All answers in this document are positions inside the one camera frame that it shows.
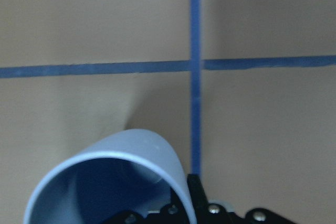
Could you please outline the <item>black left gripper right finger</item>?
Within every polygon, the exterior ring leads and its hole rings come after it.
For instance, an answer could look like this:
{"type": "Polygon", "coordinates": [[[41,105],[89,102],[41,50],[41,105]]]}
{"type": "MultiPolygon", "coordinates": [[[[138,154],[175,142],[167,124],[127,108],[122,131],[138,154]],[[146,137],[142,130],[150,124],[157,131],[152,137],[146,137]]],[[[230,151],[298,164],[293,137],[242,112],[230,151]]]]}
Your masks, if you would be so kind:
{"type": "Polygon", "coordinates": [[[254,208],[241,217],[223,204],[209,202],[197,174],[188,174],[187,184],[197,223],[294,224],[292,220],[266,208],[254,208]]]}

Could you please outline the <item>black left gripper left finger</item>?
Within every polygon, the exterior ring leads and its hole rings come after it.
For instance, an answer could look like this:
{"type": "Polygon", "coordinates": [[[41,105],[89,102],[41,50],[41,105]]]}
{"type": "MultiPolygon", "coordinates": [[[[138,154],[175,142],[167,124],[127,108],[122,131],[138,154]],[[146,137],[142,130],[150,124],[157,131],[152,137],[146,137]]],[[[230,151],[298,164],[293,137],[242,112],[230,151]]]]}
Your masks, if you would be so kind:
{"type": "Polygon", "coordinates": [[[186,188],[141,191],[118,200],[100,223],[189,223],[186,188]]]}

